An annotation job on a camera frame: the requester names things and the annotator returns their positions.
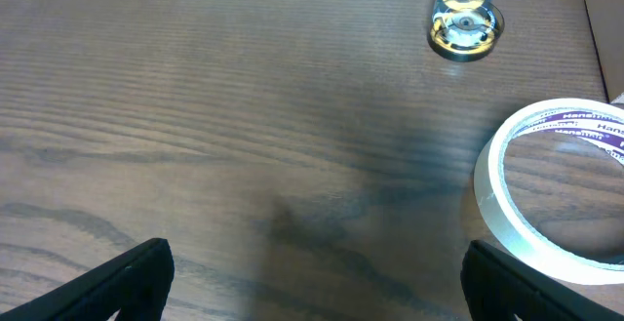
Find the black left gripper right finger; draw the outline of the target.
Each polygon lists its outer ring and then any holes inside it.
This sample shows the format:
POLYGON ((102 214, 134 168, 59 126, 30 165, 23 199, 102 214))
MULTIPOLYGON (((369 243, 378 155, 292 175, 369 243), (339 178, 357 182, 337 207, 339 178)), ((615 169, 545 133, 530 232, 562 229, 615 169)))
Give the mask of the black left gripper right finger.
POLYGON ((460 281, 474 321, 623 321, 481 240, 470 243, 460 281))

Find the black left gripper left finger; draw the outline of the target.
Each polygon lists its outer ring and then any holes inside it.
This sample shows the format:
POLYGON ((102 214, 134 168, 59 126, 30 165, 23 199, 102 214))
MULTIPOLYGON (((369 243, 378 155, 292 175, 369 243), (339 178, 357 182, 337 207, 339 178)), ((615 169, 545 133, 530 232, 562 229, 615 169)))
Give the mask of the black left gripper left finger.
POLYGON ((167 240, 149 239, 51 292, 1 315, 1 321, 159 321, 175 264, 167 240))

